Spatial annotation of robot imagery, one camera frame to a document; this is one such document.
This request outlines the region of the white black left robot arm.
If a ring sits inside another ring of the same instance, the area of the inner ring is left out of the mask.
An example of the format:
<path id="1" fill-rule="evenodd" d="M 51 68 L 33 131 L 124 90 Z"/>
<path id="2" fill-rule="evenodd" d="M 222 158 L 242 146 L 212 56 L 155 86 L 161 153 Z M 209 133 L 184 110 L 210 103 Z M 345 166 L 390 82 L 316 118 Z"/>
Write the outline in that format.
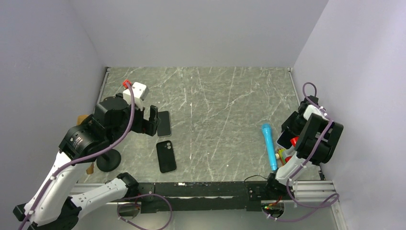
<path id="1" fill-rule="evenodd" d="M 22 225 L 30 222 L 31 230 L 70 230 L 106 203 L 134 200 L 139 184 L 126 172 L 80 195 L 71 195 L 71 190 L 82 173 L 129 132 L 154 136 L 158 124 L 156 106 L 150 107 L 149 119 L 144 119 L 144 108 L 136 104 L 136 97 L 117 94 L 105 98 L 96 104 L 93 114 L 68 130 L 47 178 L 29 202 L 14 208 L 15 217 Z"/>

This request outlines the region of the lilac cased smartphone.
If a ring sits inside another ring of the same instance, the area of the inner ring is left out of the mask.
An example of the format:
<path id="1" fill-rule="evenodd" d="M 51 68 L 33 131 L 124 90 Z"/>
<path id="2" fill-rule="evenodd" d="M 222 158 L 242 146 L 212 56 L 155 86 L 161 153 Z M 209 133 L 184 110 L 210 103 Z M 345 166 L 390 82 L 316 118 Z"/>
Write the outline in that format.
<path id="1" fill-rule="evenodd" d="M 289 130 L 285 130 L 277 139 L 277 144 L 282 148 L 289 149 L 292 146 L 291 140 L 295 137 Z"/>

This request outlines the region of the black smartphone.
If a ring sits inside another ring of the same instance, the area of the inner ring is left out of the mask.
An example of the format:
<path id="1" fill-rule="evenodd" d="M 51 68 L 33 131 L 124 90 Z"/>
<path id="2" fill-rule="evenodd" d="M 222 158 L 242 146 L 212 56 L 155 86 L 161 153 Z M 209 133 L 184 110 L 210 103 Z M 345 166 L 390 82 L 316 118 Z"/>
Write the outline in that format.
<path id="1" fill-rule="evenodd" d="M 158 112 L 159 125 L 157 128 L 158 137 L 169 137 L 172 134 L 171 131 L 171 119 L 169 111 Z"/>

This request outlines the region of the black phone case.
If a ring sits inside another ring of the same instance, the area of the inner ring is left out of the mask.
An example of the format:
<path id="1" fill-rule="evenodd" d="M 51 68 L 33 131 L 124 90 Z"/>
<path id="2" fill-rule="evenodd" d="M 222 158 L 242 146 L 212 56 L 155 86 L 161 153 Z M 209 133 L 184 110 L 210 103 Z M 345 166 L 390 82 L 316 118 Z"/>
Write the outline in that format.
<path id="1" fill-rule="evenodd" d="M 169 173 L 177 169 L 175 154 L 170 140 L 156 144 L 159 170 L 161 173 Z"/>

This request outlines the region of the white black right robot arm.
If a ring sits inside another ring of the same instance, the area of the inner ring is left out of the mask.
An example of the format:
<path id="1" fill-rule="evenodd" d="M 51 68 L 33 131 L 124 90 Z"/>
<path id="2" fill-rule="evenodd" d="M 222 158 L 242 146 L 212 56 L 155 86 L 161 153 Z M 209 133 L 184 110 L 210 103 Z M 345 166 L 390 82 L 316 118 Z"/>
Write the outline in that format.
<path id="1" fill-rule="evenodd" d="M 328 117 L 316 96 L 307 96 L 281 125 L 277 144 L 292 153 L 286 164 L 268 176 L 264 193 L 270 199 L 286 196 L 308 165 L 327 163 L 344 130 L 341 123 Z"/>

